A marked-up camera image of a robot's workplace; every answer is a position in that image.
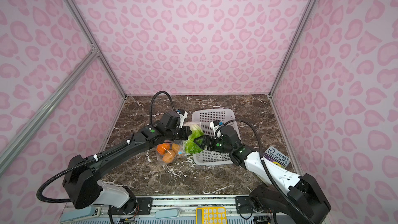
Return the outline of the orange pumpkin toy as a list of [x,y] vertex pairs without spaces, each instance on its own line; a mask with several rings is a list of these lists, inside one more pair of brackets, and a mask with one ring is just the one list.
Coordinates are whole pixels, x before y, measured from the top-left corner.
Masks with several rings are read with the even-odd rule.
[[157,146],[157,153],[161,156],[165,155],[171,149],[171,145],[169,143],[163,143]]

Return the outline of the brown potato toy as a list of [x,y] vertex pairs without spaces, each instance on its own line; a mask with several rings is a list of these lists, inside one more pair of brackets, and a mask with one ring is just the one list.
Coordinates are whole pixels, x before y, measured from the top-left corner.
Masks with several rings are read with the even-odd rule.
[[173,150],[167,150],[162,157],[162,161],[165,164],[169,164],[174,161],[175,157],[176,157],[176,152],[174,152]]

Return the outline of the yellow-orange squash toy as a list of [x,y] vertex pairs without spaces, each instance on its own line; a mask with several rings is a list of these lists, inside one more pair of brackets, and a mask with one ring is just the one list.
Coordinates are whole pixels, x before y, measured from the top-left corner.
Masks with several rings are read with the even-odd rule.
[[172,150],[174,151],[175,154],[179,154],[181,152],[181,146],[176,143],[173,143]]

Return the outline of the clear zip top bag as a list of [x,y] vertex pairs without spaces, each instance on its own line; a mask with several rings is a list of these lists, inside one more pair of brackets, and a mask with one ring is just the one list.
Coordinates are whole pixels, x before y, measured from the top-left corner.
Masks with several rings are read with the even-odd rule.
[[203,151],[203,149],[194,142],[194,139],[204,135],[202,128],[195,123],[188,124],[188,127],[192,133],[188,136],[186,141],[166,141],[156,146],[158,160],[161,160],[164,164],[170,164],[182,156],[194,155]]

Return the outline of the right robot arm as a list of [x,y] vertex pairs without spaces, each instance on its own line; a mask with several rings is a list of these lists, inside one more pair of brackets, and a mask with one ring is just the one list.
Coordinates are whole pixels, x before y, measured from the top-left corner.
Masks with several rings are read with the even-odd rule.
[[330,212],[331,205],[313,176],[301,176],[268,161],[243,144],[233,127],[221,126],[213,136],[202,135],[194,142],[202,149],[227,153],[236,166],[264,182],[249,195],[255,211],[268,208],[281,212],[297,224],[321,224]]

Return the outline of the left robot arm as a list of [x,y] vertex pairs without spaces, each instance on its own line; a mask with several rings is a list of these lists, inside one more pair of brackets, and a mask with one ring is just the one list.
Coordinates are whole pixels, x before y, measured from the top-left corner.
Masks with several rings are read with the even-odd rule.
[[183,124],[187,116],[188,113],[183,110],[165,113],[161,120],[141,128],[125,142],[86,158],[81,155],[73,157],[62,184],[75,209],[108,205],[125,214],[136,210],[136,196],[127,186],[110,185],[102,181],[102,178],[133,156],[164,141],[186,141],[192,133]]

